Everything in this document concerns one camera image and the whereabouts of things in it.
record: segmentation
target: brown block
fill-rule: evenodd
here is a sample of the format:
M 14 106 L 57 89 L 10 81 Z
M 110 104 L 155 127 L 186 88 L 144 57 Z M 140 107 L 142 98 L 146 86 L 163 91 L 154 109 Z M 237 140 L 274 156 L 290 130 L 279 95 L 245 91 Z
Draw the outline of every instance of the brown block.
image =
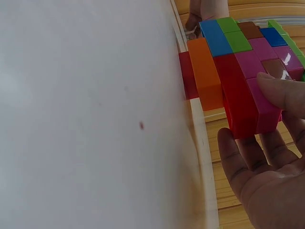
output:
M 262 65 L 265 68 L 266 72 L 274 78 L 282 80 L 291 80 L 290 75 L 288 74 L 286 68 L 283 66 L 280 59 L 263 61 Z

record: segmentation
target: plastic block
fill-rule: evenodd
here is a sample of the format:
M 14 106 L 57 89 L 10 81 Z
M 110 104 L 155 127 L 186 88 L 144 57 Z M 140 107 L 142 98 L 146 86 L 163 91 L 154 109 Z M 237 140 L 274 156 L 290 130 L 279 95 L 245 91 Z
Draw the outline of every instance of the plastic block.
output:
M 226 33 L 225 37 L 227 38 L 234 53 L 252 50 L 249 41 L 241 31 Z
M 258 111 L 235 55 L 214 57 L 214 62 L 224 91 L 225 110 L 234 138 L 254 136 Z
M 261 33 L 267 39 L 271 47 L 284 46 L 287 45 L 282 36 L 276 31 L 275 28 L 262 28 L 260 29 Z
M 303 55 L 302 51 L 297 47 L 295 42 L 288 35 L 282 35 L 282 38 L 286 41 L 289 47 L 294 51 L 295 55 Z
M 290 77 L 293 80 L 300 81 L 304 73 L 304 67 L 289 46 L 274 47 L 273 50 L 284 64 Z
M 282 26 L 276 20 L 268 20 L 268 27 L 274 27 L 280 35 L 287 35 L 287 32 L 283 30 Z
M 282 80 L 291 80 L 289 73 L 283 66 L 280 59 L 263 61 L 262 65 L 265 68 L 266 72 L 274 78 Z
M 213 57 L 233 53 L 231 46 L 216 20 L 202 21 L 199 24 Z
M 242 28 L 242 32 L 248 40 L 264 37 L 260 32 L 259 28 L 257 28 L 256 26 Z
M 247 80 L 247 83 L 258 111 L 256 133 L 263 134 L 274 131 L 277 127 L 282 110 L 272 105 L 265 98 L 259 89 L 256 79 L 249 79 Z
M 256 78 L 260 72 L 265 73 L 265 69 L 254 51 L 239 52 L 235 54 L 235 57 L 246 79 Z
M 237 25 L 241 29 L 241 31 L 243 30 L 243 28 L 256 27 L 253 21 L 240 22 Z
M 203 111 L 224 106 L 218 73 L 205 38 L 187 42 Z
M 265 38 L 252 39 L 249 43 L 260 61 L 277 59 L 276 53 Z
M 179 60 L 184 84 L 184 91 L 186 99 L 198 98 L 198 91 L 196 87 L 192 62 L 189 52 L 179 53 Z
M 240 31 L 235 20 L 231 17 L 219 18 L 217 19 L 217 22 L 224 33 Z

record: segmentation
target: magenta block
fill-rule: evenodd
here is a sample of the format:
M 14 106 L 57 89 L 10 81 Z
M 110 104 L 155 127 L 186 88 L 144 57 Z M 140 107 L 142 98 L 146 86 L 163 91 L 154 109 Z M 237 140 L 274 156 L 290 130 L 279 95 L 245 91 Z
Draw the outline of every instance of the magenta block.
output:
M 247 83 L 258 110 L 256 133 L 263 134 L 276 130 L 282 110 L 264 97 L 255 78 L 247 80 Z
M 239 52 L 235 57 L 246 79 L 256 78 L 258 73 L 266 72 L 254 51 Z
M 280 46 L 274 47 L 273 50 L 275 51 L 278 58 L 284 64 L 286 70 L 290 74 L 293 80 L 301 81 L 304 67 L 295 55 L 295 53 L 290 49 L 289 46 Z
M 278 58 L 266 38 L 251 39 L 249 40 L 249 43 L 260 61 L 268 61 Z

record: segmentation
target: red block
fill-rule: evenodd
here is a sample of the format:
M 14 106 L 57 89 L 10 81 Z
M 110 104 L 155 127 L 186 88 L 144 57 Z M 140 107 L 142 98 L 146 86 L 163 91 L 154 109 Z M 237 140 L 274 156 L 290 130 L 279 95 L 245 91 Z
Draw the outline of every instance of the red block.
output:
M 192 62 L 189 52 L 179 53 L 180 66 L 185 90 L 186 99 L 198 98 L 198 91 L 196 87 Z
M 254 136 L 258 111 L 234 54 L 214 57 L 225 95 L 224 108 L 234 138 Z

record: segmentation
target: dark blue block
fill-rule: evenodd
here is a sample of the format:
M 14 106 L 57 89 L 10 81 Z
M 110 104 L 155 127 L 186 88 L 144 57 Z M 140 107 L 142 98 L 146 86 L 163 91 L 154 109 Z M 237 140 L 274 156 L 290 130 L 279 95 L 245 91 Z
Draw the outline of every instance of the dark blue block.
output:
M 287 45 L 286 41 L 274 27 L 260 29 L 263 36 L 270 43 L 271 47 Z
M 202 21 L 199 24 L 201 33 L 205 37 L 213 57 L 233 53 L 229 42 L 216 20 Z

